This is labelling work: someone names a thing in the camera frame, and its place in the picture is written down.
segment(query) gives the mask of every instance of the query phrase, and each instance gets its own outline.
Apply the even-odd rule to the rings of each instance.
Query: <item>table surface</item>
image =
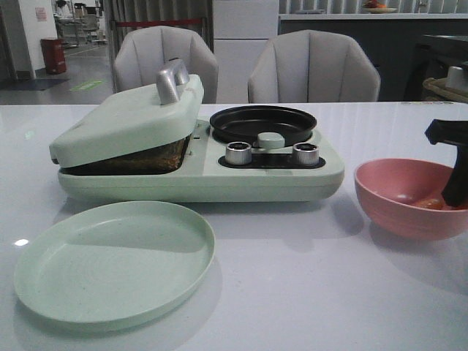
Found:
[[[200,117],[231,106],[204,105]],[[392,235],[362,212],[353,173],[381,157],[453,166],[456,148],[424,131],[434,118],[467,119],[468,105],[288,106],[312,113],[345,161],[338,192],[315,203],[184,204],[216,233],[205,280],[164,317],[106,334],[52,329],[13,287],[19,240],[93,206],[61,189],[48,145],[94,106],[0,106],[0,350],[467,350],[468,233]]]

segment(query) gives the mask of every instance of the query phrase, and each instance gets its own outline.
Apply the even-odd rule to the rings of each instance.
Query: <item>curtain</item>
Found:
[[[205,18],[205,30],[199,25],[184,28],[202,35],[213,50],[213,7],[212,0],[104,0],[104,16],[107,21],[110,69],[121,43],[127,33],[136,28],[117,28],[116,22],[148,22],[155,20],[186,20]]]

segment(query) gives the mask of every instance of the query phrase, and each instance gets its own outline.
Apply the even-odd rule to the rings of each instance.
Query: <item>counter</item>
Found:
[[[382,78],[379,101],[403,101],[420,39],[468,35],[468,14],[280,15],[280,34],[303,29],[356,39]]]
[[[48,150],[94,106],[0,106],[0,350],[465,350],[468,233],[436,242],[392,235],[362,212],[353,172],[380,157],[452,166],[456,148],[431,145],[424,131],[434,118],[466,120],[468,105],[288,106],[313,114],[343,158],[338,192],[313,203],[184,204],[217,238],[205,280],[164,317],[101,334],[49,327],[13,288],[29,241],[97,205],[67,197]],[[228,107],[203,105],[200,118]]]

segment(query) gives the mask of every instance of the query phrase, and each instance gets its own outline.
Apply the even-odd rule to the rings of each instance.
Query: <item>metal handle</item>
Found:
[[[179,101],[177,86],[186,84],[190,80],[184,61],[179,58],[169,60],[156,74],[156,88],[161,105],[168,105]]]

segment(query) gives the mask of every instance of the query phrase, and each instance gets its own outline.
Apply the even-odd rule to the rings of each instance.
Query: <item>white cabinet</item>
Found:
[[[215,0],[217,102],[246,103],[247,81],[267,39],[278,34],[279,0]]]

